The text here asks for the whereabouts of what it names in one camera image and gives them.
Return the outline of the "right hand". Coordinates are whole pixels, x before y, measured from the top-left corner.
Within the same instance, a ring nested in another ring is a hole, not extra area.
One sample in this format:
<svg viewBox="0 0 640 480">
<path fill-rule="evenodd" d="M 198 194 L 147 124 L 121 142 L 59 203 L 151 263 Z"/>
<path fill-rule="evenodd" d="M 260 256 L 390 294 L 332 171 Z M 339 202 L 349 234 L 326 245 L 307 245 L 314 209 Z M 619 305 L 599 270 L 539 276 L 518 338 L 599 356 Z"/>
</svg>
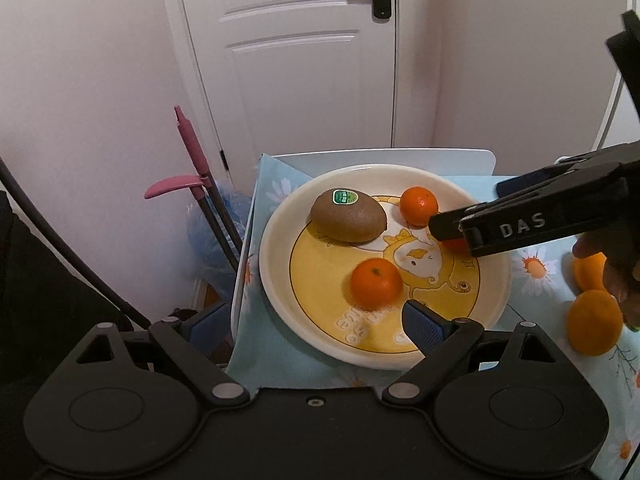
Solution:
<svg viewBox="0 0 640 480">
<path fill-rule="evenodd" d="M 639 237 L 631 229 L 616 226 L 585 232 L 573 247 L 576 258 L 602 252 L 606 261 L 603 285 L 615 297 L 630 330 L 639 330 Z"/>
</svg>

